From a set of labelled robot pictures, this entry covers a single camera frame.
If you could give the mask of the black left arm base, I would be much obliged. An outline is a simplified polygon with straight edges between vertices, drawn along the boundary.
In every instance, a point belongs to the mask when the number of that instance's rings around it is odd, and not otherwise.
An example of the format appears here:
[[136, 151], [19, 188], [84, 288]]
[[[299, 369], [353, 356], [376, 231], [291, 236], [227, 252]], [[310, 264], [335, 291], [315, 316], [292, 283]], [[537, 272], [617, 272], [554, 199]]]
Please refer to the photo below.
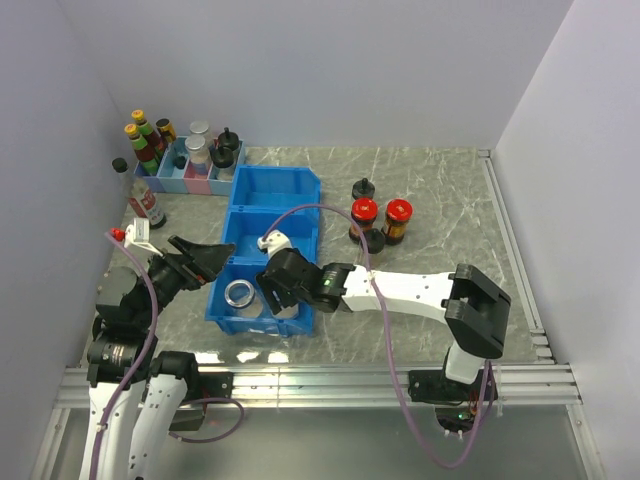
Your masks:
[[[234, 382], [234, 374], [229, 371], [206, 371], [199, 373], [197, 385], [187, 392], [186, 400], [202, 398], [230, 398]], [[170, 432], [196, 432], [205, 421], [208, 406], [180, 407], [169, 427]]]

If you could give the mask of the black knob-lid glass jar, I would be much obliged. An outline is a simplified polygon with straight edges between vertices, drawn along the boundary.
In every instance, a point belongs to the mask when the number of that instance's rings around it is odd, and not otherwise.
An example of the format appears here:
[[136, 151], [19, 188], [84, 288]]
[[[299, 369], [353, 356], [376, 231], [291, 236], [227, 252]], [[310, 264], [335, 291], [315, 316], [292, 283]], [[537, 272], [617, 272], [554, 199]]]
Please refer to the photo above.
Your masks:
[[372, 267], [377, 266], [383, 258], [385, 248], [385, 236], [377, 228], [365, 232], [365, 240], [369, 253], [369, 261]]

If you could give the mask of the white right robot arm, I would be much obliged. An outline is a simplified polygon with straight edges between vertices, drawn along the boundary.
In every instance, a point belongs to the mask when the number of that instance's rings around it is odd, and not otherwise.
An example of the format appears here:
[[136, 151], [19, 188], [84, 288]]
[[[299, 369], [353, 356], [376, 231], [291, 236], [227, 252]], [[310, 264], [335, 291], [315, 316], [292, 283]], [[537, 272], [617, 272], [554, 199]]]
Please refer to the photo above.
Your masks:
[[274, 314], [304, 303], [327, 313], [401, 313], [446, 325], [453, 343], [440, 386], [452, 399], [474, 389], [485, 361], [503, 356], [511, 297], [474, 265], [439, 274], [369, 271], [337, 262], [319, 267], [285, 248], [269, 258], [256, 282]]

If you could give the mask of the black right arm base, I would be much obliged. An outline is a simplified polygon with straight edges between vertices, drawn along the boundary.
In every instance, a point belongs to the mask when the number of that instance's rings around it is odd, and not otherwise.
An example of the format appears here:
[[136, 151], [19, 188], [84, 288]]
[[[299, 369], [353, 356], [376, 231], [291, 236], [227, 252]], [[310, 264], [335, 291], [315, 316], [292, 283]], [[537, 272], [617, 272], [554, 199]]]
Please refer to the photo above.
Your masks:
[[447, 379], [440, 371], [411, 370], [408, 373], [408, 394], [413, 403], [425, 403], [435, 407], [437, 424], [445, 435], [467, 436], [477, 418], [483, 424], [493, 403], [498, 400], [498, 390], [493, 373], [482, 382], [481, 371], [470, 385]]

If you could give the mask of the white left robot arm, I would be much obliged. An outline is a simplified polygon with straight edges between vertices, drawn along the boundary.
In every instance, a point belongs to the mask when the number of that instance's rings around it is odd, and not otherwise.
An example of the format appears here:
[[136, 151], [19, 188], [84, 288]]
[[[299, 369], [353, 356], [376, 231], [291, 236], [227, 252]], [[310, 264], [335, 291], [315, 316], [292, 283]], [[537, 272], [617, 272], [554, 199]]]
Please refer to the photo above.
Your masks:
[[194, 354], [156, 354], [160, 313], [182, 291], [213, 282], [235, 251], [232, 244], [197, 244], [173, 235], [174, 252], [144, 243], [141, 262], [123, 232], [106, 238], [132, 265], [104, 275], [87, 351], [90, 421], [80, 476], [147, 479], [174, 414], [196, 398], [202, 379]]

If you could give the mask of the small silver-lid glass jar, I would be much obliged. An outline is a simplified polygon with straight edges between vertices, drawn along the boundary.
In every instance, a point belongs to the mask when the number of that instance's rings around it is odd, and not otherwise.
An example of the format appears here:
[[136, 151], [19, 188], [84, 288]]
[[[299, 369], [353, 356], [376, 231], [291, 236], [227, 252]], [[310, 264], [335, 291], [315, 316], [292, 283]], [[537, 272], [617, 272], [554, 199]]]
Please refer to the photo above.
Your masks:
[[254, 285], [245, 279], [230, 282], [224, 291], [224, 300], [234, 316], [258, 318], [264, 304]]

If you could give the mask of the large silver-lid glass jar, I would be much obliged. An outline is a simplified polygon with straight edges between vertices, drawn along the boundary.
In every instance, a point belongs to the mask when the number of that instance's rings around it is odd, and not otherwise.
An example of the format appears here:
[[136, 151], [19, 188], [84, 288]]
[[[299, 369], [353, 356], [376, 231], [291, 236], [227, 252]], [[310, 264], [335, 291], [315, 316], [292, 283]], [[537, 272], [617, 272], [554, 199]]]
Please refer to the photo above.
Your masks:
[[278, 319], [293, 319], [299, 314], [299, 305], [293, 305], [290, 307], [283, 307], [281, 311], [275, 315]]

